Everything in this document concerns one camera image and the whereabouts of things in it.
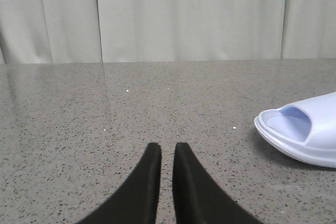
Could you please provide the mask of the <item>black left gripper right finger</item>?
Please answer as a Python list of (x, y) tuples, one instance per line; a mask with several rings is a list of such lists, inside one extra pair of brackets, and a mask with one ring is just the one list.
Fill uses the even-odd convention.
[(177, 223), (261, 223), (227, 195), (187, 143), (177, 143), (173, 163)]

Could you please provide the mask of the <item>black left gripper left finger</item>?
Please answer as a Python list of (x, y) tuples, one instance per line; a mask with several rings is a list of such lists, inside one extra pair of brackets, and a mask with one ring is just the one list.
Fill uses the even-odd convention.
[(161, 147), (149, 143), (122, 185), (79, 223), (155, 223), (160, 179)]

